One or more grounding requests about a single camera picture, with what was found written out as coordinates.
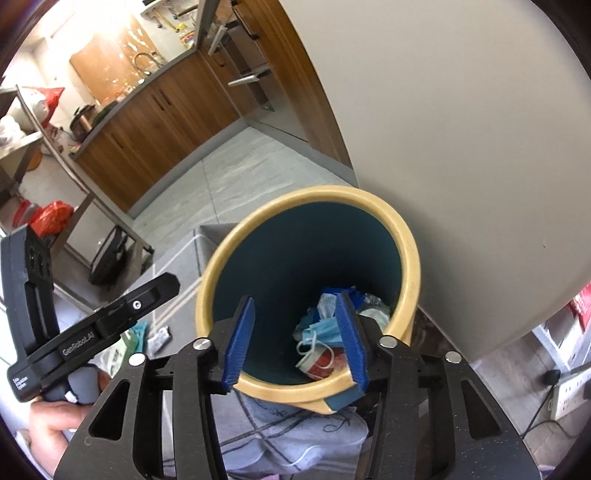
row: baseboard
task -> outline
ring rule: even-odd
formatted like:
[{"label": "baseboard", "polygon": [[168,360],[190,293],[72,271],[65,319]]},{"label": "baseboard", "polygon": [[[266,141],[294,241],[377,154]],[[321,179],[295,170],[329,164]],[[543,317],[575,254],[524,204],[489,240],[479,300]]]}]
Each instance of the baseboard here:
[{"label": "baseboard", "polygon": [[278,142],[284,144],[286,147],[290,147],[300,155],[306,157],[308,160],[313,161],[320,167],[325,168],[347,183],[350,183],[353,187],[358,186],[357,178],[355,177],[355,172],[352,168],[337,162],[334,158],[330,158],[329,156],[320,153],[319,151],[312,148],[308,142],[304,142],[293,135],[285,133],[284,131],[278,130],[274,127],[270,127],[269,125],[252,120],[247,120],[246,122],[250,127],[256,128],[259,132],[269,135],[269,137],[274,138]]},{"label": "baseboard", "polygon": [[131,218],[137,218],[137,216],[142,213],[164,190],[185,175],[191,168],[193,168],[198,162],[202,161],[216,148],[220,147],[235,135],[238,135],[247,126],[248,124],[246,123],[246,120],[241,118],[211,137],[203,145],[191,152],[190,155],[182,159],[164,177],[157,181],[156,184],[153,185],[152,188],[150,188],[142,198],[130,208],[127,215]]}]

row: human hand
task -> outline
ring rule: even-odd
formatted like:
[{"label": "human hand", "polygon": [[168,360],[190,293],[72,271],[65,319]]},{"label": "human hand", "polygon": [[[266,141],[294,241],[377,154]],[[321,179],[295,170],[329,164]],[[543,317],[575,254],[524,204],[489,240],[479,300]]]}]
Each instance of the human hand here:
[{"label": "human hand", "polygon": [[[108,385],[109,375],[99,371],[99,387],[103,391]],[[31,454],[43,469],[53,476],[68,446],[62,430],[77,429],[92,405],[80,406],[66,401],[31,403],[29,413],[29,434]]]}]

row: mask ear loop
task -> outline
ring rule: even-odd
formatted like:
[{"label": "mask ear loop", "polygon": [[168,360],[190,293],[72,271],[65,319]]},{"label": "mask ear loop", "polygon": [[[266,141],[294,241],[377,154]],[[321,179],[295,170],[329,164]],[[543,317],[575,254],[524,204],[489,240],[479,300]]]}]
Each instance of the mask ear loop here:
[{"label": "mask ear loop", "polygon": [[327,344],[325,344],[325,343],[323,343],[323,342],[321,342],[320,340],[318,340],[318,339],[317,339],[317,336],[316,336],[316,331],[313,331],[313,332],[312,332],[312,341],[311,341],[311,343],[310,343],[310,349],[309,349],[307,352],[302,352],[302,351],[300,350],[300,348],[301,348],[302,346],[304,346],[304,341],[303,341],[303,340],[300,340],[300,341],[297,343],[297,345],[295,346],[295,349],[296,349],[296,351],[297,351],[297,352],[298,352],[300,355],[303,355],[303,356],[304,356],[304,358],[302,358],[302,359],[300,360],[300,362],[304,362],[304,361],[306,361],[306,360],[308,359],[308,357],[309,357],[310,355],[312,355],[312,353],[313,353],[313,352],[314,352],[314,350],[316,349],[316,343],[318,343],[318,344],[320,344],[320,345],[324,346],[324,347],[325,347],[326,349],[328,349],[328,351],[330,352],[330,362],[328,363],[328,365],[326,365],[326,367],[323,367],[323,366],[321,366],[321,365],[317,365],[317,367],[318,367],[318,368],[322,368],[322,369],[324,369],[324,370],[328,370],[329,368],[332,368],[332,366],[333,366],[333,364],[334,364],[334,362],[335,362],[335,351],[334,351],[334,350],[333,350],[331,347],[329,347]]}]

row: yellow rim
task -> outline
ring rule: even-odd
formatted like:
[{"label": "yellow rim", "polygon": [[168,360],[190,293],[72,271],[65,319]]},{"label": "yellow rim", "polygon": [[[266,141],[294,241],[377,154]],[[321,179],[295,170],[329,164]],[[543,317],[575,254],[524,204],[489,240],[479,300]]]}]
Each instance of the yellow rim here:
[{"label": "yellow rim", "polygon": [[[314,202],[340,202],[361,208],[376,217],[392,235],[400,253],[402,282],[398,304],[384,333],[395,336],[407,345],[410,344],[421,287],[421,266],[413,235],[402,217],[382,199],[354,187],[333,185],[310,187],[279,197],[250,214],[230,232],[213,254],[203,274],[195,309],[199,336],[207,336],[212,329],[215,286],[226,262],[238,245],[269,218],[289,208]],[[302,404],[331,397],[354,384],[349,369],[304,385],[270,384],[242,372],[235,388],[261,400]]]}]

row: blue gripper pad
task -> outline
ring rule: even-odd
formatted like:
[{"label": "blue gripper pad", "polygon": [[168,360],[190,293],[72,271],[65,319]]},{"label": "blue gripper pad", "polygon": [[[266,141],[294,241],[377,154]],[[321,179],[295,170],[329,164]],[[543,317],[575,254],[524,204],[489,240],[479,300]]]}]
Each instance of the blue gripper pad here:
[{"label": "blue gripper pad", "polygon": [[340,336],[347,355],[349,369],[353,381],[365,392],[369,385],[368,352],[365,351],[363,341],[358,330],[361,330],[361,322],[355,313],[353,303],[347,292],[341,292],[336,298],[336,321],[339,324]]},{"label": "blue gripper pad", "polygon": [[248,297],[242,311],[236,312],[236,327],[226,348],[224,369],[222,374],[222,388],[228,392],[238,382],[238,377],[244,366],[248,344],[251,342],[252,329],[255,325],[255,301]]}]

